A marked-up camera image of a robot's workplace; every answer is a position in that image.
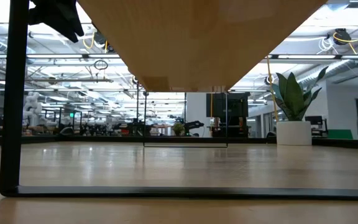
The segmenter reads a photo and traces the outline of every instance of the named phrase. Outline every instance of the floor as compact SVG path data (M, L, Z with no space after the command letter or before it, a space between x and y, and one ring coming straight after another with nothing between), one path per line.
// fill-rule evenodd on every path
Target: floor
M358 189L358 150L53 142L22 149L22 185ZM358 223L358 202L4 198L0 223Z

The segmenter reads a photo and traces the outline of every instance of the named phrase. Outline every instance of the green leaf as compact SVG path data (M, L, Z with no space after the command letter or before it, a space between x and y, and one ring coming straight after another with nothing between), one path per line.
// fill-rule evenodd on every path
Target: green leaf
M326 71L327 71L327 68L328 68L328 66L325 67L325 68L323 68L323 69L320 71L320 73L319 73L318 76L317 76L316 81L315 81L313 84L311 84L311 85L308 86L307 91L310 91L313 87L315 87L315 86L317 85L317 83L325 76Z
M280 95L281 95L281 98L284 100L285 99L285 92L287 90L287 78L285 78L280 73L277 73L277 77L278 77L278 86L279 86L279 89L280 89Z
M308 110L309 106L306 106L305 108L303 108L301 110L301 112L298 114L298 116L296 116L296 121L301 121L306 113L306 111Z
M294 74L291 73L287 80L284 103L294 115L297 115L305 107L303 102L303 91L296 82Z
M316 90L316 91L313 93L313 96L311 97L310 103L317 98L318 93L320 92L321 89L322 89L322 88Z
M304 105L309 105L311 102L311 90L307 91L305 94L303 94L303 101L304 101Z
M273 91L274 91L274 94L275 94L276 98L278 98L280 100L283 100L283 98L281 97L281 94L280 94L280 87L277 84L273 83L272 88L273 88Z
M293 119L292 111L290 109L288 109L287 106L285 106L285 103L283 100L275 97L275 101L276 101L277 106L283 110L283 112L285 113L285 116L287 116L287 118L291 121Z
M315 83L315 84L317 84L317 82L320 81L320 79L322 79L322 78L326 75L327 68L328 68L328 66L325 67L325 68L323 68L323 69L320 71L320 73L319 73L318 76L317 76L317 80L316 80L316 83Z
M299 113L299 115L297 116L297 119L299 121L301 121L306 113L306 111L308 110L311 102L317 98L318 93L320 92L321 88L316 90L313 95L310 95L310 97L308 98L308 100L305 101L305 107L301 110L301 112Z

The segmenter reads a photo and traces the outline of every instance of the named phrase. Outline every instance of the white planter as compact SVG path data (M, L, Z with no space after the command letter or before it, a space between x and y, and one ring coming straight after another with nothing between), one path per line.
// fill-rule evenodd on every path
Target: white planter
M277 123L277 144L287 146L311 146L309 121L282 121Z

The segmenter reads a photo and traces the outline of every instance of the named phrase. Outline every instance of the potted plant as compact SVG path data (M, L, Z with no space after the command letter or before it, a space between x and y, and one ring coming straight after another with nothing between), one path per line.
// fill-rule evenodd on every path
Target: potted plant
M272 95L276 104L288 118L288 121L277 121L277 144L292 146L311 145L311 125L309 121L303 121L303 117L310 103L316 99L321 88L311 92L317 82L322 79L328 67L320 71L316 81L303 88L297 83L295 76L291 73L288 79L282 74L277 74L278 85L272 85Z
M182 131L185 130L185 127L183 124L179 123L179 122L176 122L174 125L173 125L173 132L175 132L175 135L176 136L180 136Z

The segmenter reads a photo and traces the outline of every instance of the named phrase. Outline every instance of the black metal frame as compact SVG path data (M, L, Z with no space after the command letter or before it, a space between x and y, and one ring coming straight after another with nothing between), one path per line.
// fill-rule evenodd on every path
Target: black metal frame
M198 148L227 148L229 147L229 141L228 141L228 135L227 135L227 129L228 129L228 123L227 123L227 99L228 99L228 93L225 93L226 95L226 136L225 136L225 140L226 142L222 142L225 143L226 146L172 146L172 145L165 145L165 146L146 146L147 141L147 136L146 136L146 112L147 112L147 92L145 92L145 98L144 98L144 134L143 134L143 147L171 147L171 148L175 148L175 147L182 147L182 148L192 148L192 147L198 147ZM186 122L186 105L187 105L187 93L185 93L185 117L184 120Z
M176 197L358 200L358 190L346 189L20 186L22 108L29 0L11 0L10 7L4 129L2 134L0 168L0 193L2 195L7 197Z

